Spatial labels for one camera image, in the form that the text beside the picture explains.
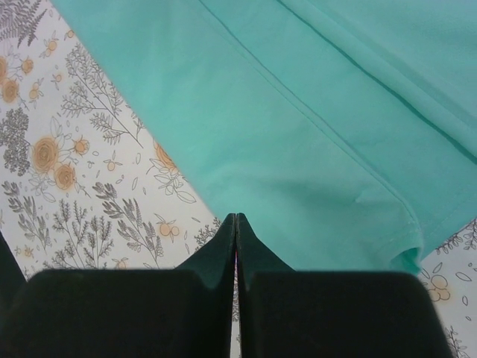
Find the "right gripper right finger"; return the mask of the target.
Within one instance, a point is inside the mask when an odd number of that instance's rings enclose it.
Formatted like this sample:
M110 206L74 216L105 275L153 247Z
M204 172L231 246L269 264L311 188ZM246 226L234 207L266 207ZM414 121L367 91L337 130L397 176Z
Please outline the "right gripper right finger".
M392 271L296 271L236 216L243 357L450 357L423 284Z

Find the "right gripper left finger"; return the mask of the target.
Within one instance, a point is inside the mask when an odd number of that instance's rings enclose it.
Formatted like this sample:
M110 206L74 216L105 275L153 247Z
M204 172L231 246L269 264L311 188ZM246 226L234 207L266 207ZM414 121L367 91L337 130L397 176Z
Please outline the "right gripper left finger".
M228 357L236 216L173 269L35 274L1 325L3 357Z

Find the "teal t shirt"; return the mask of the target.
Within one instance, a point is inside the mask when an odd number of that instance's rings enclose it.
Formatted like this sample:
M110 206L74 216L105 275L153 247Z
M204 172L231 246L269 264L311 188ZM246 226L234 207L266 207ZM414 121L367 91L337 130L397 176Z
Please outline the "teal t shirt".
M56 1L210 210L413 274L476 216L474 1Z

